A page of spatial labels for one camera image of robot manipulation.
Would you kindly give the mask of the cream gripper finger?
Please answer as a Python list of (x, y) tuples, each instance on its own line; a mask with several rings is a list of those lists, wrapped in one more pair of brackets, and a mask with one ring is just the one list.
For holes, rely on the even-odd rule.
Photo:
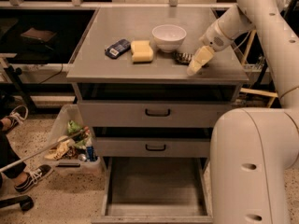
[(187, 74), (189, 76), (197, 74), (199, 70), (214, 57), (214, 53), (214, 49), (210, 46), (203, 46), (198, 49), (188, 65)]

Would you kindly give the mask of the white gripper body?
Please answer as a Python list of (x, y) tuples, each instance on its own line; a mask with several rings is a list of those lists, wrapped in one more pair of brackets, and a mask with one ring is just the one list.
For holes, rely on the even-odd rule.
[(200, 37), (205, 46), (212, 47), (215, 51), (222, 51), (233, 43), (233, 30), (223, 21), (214, 21)]

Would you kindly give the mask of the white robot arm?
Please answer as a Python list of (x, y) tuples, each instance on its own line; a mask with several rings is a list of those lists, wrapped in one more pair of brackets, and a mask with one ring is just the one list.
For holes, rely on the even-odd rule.
[(202, 37), (187, 72), (195, 75), (246, 31), (259, 37), (281, 107), (237, 108), (216, 122), (210, 141), (213, 224), (291, 224), (284, 172), (299, 158), (299, 38), (283, 0), (236, 0)]

